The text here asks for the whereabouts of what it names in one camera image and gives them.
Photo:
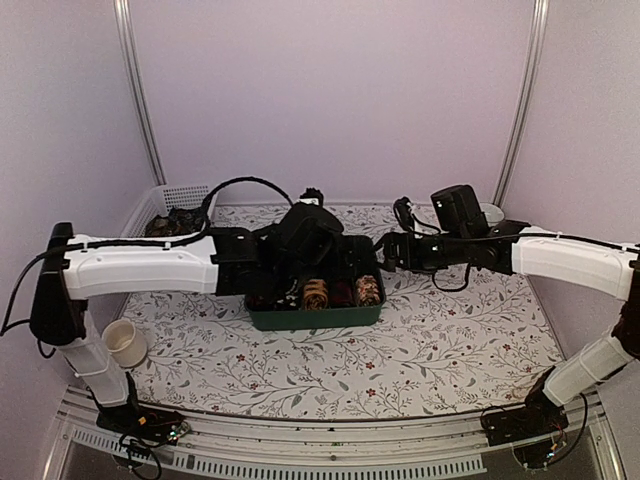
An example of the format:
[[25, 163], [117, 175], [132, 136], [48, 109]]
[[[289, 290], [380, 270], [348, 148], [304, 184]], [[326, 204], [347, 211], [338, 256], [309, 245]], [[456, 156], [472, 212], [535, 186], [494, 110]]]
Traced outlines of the green divided organizer box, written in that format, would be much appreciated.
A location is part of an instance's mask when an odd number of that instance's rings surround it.
[[[355, 282], [363, 275], [373, 275], [380, 287], [381, 303], [375, 306], [359, 307], [355, 304], [349, 308], [332, 308], [330, 305], [326, 309], [318, 311], [307, 311], [302, 307], [302, 290], [310, 279], [325, 280], [328, 286], [339, 280], [349, 281], [353, 287], [355, 298]], [[370, 326], [375, 324], [380, 316], [382, 306], [386, 301], [386, 292], [378, 267], [376, 252], [373, 241], [364, 235], [345, 235], [339, 238], [335, 250], [330, 252], [330, 256], [322, 263], [321, 268], [310, 276], [304, 278], [301, 283], [295, 285], [290, 292], [299, 294], [300, 308], [298, 310], [275, 310], [273, 300], [271, 309], [265, 311], [254, 311], [247, 306], [247, 296], [244, 299], [244, 306], [249, 312], [253, 326], [261, 331], [297, 331], [330, 328], [346, 328]]]

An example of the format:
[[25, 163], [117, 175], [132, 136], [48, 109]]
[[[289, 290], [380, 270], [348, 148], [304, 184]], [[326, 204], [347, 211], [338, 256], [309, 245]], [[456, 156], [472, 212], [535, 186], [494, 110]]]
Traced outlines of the flamingo patterned tie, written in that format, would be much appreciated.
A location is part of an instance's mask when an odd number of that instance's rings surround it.
[[355, 282], [355, 298], [359, 307], [369, 307], [381, 303], [380, 287], [373, 275], [363, 275]]

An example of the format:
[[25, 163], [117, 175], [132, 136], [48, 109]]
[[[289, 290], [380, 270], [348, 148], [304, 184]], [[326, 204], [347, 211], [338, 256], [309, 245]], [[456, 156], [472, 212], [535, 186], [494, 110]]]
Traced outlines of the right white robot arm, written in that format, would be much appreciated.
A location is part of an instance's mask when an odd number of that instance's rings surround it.
[[545, 230], [522, 221], [494, 226], [449, 226], [437, 234], [390, 232], [375, 245], [386, 271], [434, 275], [450, 266], [526, 277], [579, 300], [599, 296], [620, 304], [607, 328], [572, 356], [547, 370], [532, 386], [517, 415], [517, 427], [537, 436], [556, 410], [600, 385], [639, 358], [639, 249]]

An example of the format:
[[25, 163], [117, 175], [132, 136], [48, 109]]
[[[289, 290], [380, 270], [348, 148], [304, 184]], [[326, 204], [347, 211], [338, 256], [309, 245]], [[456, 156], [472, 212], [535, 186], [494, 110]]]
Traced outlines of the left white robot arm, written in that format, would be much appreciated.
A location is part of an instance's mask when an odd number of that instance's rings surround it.
[[101, 415], [128, 434], [148, 426], [131, 376], [118, 366], [89, 318], [91, 298], [144, 291], [183, 291], [218, 297], [272, 298], [300, 283], [335, 246], [341, 222], [323, 206], [317, 189], [291, 201], [282, 219], [250, 231], [212, 224], [209, 209], [224, 188], [258, 183], [279, 195], [274, 183], [241, 176], [214, 187], [198, 213], [202, 226], [191, 235], [161, 238], [98, 239], [74, 232], [69, 222], [55, 225], [47, 249], [22, 269], [5, 312], [13, 310], [22, 282], [39, 267], [31, 313], [26, 319], [39, 343], [61, 352], [93, 396]]

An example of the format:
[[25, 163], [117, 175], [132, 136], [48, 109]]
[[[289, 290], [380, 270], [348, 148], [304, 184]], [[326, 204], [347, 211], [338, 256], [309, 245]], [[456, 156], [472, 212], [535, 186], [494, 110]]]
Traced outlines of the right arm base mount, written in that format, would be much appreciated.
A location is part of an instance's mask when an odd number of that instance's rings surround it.
[[480, 424], [489, 445], [496, 446], [561, 433], [569, 426], [569, 421], [562, 408], [544, 413], [535, 408], [520, 406], [512, 409], [487, 408], [480, 415]]

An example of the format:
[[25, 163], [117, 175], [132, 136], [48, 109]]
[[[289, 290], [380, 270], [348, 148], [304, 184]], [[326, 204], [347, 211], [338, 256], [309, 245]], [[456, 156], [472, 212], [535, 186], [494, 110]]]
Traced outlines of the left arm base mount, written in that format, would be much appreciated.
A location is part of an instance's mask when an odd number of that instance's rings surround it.
[[154, 446], [176, 445], [192, 429], [177, 411], [141, 407], [132, 415], [100, 412], [96, 421], [100, 428], [139, 438]]

